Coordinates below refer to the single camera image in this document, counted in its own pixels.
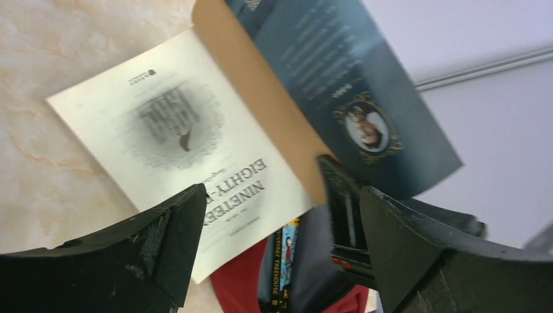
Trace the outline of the dark nineteen eighty-four book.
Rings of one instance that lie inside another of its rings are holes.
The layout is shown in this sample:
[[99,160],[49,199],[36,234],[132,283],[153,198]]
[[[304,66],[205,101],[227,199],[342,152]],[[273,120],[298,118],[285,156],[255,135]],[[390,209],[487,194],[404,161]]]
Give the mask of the dark nineteen eighty-four book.
[[360,1],[198,1],[194,26],[47,103],[144,211],[202,183],[192,279],[317,203],[316,157],[411,198],[462,166]]

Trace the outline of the colourful treehouse book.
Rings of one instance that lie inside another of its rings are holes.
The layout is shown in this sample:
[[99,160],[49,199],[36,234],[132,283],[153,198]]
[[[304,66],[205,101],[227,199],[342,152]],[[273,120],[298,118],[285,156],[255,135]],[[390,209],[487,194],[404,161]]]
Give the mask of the colourful treehouse book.
[[300,221],[300,218],[293,219],[273,236],[270,312],[289,312],[291,271]]

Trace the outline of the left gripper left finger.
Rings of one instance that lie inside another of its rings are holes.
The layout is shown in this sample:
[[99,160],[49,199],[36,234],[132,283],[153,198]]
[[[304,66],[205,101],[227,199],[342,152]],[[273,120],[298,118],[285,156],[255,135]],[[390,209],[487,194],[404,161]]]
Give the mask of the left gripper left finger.
[[196,184],[52,249],[1,256],[2,312],[177,312],[207,207]]

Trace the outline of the red backpack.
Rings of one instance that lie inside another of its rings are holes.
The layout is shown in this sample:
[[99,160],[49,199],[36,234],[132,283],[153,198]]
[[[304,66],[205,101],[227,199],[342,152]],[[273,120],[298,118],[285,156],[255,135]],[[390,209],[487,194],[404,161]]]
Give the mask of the red backpack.
[[[343,278],[331,261],[333,242],[328,208],[316,206],[300,219],[289,312],[365,312],[370,290]],[[270,312],[273,236],[211,275],[224,312]]]

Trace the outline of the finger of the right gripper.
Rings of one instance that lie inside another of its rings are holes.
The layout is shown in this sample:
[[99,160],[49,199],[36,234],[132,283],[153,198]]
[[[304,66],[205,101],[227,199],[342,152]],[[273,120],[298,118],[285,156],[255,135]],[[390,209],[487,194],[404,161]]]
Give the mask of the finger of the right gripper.
[[[347,279],[375,290],[377,284],[359,206],[361,183],[330,155],[320,155],[316,162],[325,185],[331,215],[331,260]],[[465,233],[486,238],[486,224],[474,215],[444,209],[413,198],[399,202]]]

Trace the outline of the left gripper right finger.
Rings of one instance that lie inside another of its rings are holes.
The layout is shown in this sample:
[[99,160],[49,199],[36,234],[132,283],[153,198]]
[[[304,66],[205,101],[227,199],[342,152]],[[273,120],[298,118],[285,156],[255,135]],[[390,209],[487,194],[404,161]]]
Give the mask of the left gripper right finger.
[[493,243],[365,186],[360,211],[385,312],[551,312],[552,256]]

